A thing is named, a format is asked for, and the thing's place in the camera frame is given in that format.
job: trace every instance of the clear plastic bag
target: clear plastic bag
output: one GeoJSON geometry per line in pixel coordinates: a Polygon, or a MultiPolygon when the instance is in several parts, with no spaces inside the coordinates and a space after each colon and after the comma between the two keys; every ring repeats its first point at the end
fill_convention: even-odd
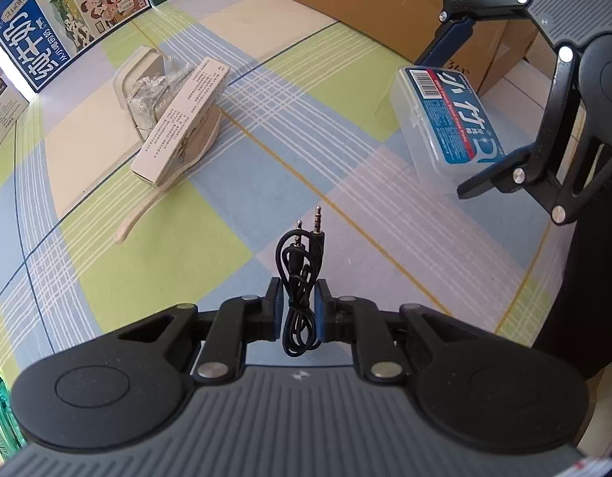
{"type": "Polygon", "coordinates": [[[136,81],[127,104],[143,140],[151,134],[195,68],[190,63],[182,63],[173,56],[166,56],[163,76],[136,81]]]}

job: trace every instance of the table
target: table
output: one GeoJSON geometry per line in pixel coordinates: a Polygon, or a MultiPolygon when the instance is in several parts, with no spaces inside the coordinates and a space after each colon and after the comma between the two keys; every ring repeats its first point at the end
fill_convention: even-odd
{"type": "MultiPolygon", "coordinates": [[[[276,274],[277,240],[298,219],[310,229],[317,205],[321,276],[333,294],[384,310],[419,302],[530,344],[559,289],[573,226],[552,226],[524,192],[428,195],[389,103],[405,64],[290,0],[170,0],[85,53],[0,147],[5,380],[171,304],[211,310],[261,295],[276,274]],[[140,144],[111,78],[143,44],[193,63],[211,56],[233,72],[214,147],[115,245],[149,188],[129,170],[140,144]]],[[[548,81],[534,71],[519,66],[483,98],[495,127],[522,143],[546,98],[548,81]]],[[[288,357],[279,343],[255,343],[247,360],[288,357]]],[[[350,355],[326,345],[289,362],[347,364],[350,355]]]]}

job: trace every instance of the barcode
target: barcode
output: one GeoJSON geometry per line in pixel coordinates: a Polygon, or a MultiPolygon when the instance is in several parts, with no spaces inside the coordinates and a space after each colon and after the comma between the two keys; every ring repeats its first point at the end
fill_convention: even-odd
{"type": "Polygon", "coordinates": [[[414,77],[414,82],[418,86],[422,97],[425,100],[429,98],[443,98],[441,92],[438,91],[436,84],[432,81],[432,78],[425,70],[410,70],[412,77],[414,77]]]}

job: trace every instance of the audio jack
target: audio jack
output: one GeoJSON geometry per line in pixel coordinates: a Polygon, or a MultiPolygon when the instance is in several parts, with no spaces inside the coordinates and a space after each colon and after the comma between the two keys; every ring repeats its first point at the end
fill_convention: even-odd
{"type": "Polygon", "coordinates": [[[326,235],[321,231],[321,206],[315,212],[313,231],[304,231],[302,225],[302,221],[297,221],[297,228],[281,237],[275,250],[277,270],[288,293],[282,345],[290,357],[303,355],[321,344],[317,338],[315,314],[310,308],[310,293],[324,261],[326,235]],[[294,242],[284,248],[291,237],[294,242]],[[304,238],[308,239],[308,248],[303,243],[304,238]]]}

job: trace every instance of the white plastic container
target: white plastic container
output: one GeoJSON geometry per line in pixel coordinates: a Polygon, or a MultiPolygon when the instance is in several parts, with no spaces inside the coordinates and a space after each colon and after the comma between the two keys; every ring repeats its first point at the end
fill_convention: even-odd
{"type": "Polygon", "coordinates": [[[505,156],[480,100],[456,70],[404,66],[392,83],[390,101],[428,192],[454,193],[505,156]]]}

